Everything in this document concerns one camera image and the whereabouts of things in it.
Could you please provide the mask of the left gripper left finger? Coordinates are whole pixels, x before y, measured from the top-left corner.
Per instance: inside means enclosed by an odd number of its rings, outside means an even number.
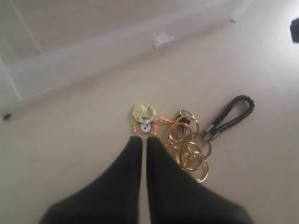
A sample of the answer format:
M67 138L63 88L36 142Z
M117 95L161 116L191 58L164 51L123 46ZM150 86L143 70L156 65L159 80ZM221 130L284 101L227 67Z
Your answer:
M133 136L91 184L50 206L41 224L136 224L142 166L142 140Z

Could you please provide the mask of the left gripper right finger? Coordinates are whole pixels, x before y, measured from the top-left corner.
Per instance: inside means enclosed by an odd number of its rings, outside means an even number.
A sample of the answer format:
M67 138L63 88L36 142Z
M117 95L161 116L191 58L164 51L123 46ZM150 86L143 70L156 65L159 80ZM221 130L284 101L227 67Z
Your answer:
M251 224L240 205L197 183L157 137L147 140L147 190L153 224Z

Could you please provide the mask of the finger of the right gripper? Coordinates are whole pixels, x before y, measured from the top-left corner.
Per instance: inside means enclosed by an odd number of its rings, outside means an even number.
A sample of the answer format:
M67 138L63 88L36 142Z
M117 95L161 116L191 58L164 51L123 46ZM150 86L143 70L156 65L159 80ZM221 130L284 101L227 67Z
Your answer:
M296 18L291 21L290 33L291 33L292 41L294 43L299 43L299 18Z

